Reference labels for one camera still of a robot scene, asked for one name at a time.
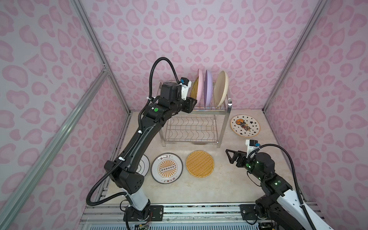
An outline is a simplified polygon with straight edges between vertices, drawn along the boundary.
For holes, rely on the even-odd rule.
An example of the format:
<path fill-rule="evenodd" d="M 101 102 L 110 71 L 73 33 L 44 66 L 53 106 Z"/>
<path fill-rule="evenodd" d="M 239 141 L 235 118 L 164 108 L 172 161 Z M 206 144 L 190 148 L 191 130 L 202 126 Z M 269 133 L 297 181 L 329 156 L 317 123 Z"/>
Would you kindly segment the purple plate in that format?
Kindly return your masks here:
<path fill-rule="evenodd" d="M 212 73 L 206 70 L 205 81 L 204 81 L 204 103 L 205 107 L 210 107 L 213 94 L 213 79 Z"/>

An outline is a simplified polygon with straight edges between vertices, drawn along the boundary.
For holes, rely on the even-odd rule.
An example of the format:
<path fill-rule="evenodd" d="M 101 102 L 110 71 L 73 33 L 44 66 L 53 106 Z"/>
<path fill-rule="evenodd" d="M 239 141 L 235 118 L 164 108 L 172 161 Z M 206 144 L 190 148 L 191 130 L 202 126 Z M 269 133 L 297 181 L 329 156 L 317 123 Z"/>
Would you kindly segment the pink plate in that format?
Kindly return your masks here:
<path fill-rule="evenodd" d="M 203 94 L 203 88 L 204 88 L 204 75 L 201 69 L 198 69 L 197 74 L 198 74 L 198 87 L 197 87 L 196 99 L 197 99 L 197 104 L 200 105 L 202 94 Z"/>

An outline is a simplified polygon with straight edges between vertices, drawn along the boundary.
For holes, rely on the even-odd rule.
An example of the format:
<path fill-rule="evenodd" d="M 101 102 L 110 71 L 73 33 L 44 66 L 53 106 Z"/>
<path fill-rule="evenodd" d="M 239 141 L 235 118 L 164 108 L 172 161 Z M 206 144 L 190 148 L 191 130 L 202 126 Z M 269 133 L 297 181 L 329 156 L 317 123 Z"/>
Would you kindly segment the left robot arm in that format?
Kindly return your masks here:
<path fill-rule="evenodd" d="M 123 195 L 129 202 L 125 220 L 146 220 L 150 216 L 150 201 L 142 189 L 144 176 L 137 169 L 146 149 L 166 122 L 179 112 L 193 111 L 197 101 L 188 96 L 191 83 L 189 80 L 163 83 L 160 94 L 149 97 L 147 105 L 141 110 L 139 127 L 130 142 L 114 161 L 107 161 L 104 166 L 110 179 L 122 189 L 112 197 Z"/>

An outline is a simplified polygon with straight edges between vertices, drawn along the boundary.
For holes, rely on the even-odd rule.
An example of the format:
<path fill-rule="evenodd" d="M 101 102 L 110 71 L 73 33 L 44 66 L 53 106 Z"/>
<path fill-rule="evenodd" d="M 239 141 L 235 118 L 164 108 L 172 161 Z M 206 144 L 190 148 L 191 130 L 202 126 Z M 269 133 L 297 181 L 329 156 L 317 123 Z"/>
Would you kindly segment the green yellow woven plate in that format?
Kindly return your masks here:
<path fill-rule="evenodd" d="M 199 85 L 199 77 L 197 77 L 194 83 L 192 84 L 192 89 L 190 93 L 191 98 L 197 99 L 198 85 Z"/>

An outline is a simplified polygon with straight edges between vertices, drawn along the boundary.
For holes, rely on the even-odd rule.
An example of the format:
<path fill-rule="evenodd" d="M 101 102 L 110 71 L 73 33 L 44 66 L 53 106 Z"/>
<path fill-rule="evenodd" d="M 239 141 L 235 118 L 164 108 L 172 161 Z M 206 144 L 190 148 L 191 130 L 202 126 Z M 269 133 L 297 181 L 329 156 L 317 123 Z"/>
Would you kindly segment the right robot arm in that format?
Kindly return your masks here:
<path fill-rule="evenodd" d="M 229 162 L 260 181 L 264 196 L 255 202 L 254 217 L 271 219 L 285 230 L 331 230 L 314 210 L 303 200 L 297 186 L 290 185 L 275 171 L 275 162 L 264 152 L 248 154 L 243 151 L 225 150 Z"/>

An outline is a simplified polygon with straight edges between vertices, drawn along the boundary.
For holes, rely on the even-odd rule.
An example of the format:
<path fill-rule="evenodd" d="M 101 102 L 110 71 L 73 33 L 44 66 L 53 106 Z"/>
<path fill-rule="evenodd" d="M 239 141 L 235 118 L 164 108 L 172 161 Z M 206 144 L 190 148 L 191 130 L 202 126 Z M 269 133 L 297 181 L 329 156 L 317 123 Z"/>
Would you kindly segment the cream beige plate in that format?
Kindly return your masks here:
<path fill-rule="evenodd" d="M 221 71 L 214 86 L 214 103 L 220 107 L 225 101 L 229 89 L 229 77 L 227 72 Z"/>

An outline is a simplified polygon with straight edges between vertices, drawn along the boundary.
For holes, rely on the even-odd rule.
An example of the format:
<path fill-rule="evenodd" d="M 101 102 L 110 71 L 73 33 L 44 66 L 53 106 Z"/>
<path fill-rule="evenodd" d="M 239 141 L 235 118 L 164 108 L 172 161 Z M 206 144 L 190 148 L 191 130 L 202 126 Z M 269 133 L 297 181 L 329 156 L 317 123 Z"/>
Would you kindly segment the white star cartoon plate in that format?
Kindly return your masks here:
<path fill-rule="evenodd" d="M 249 115 L 236 115 L 230 121 L 232 131 L 238 136 L 252 138 L 259 134 L 259 122 Z"/>

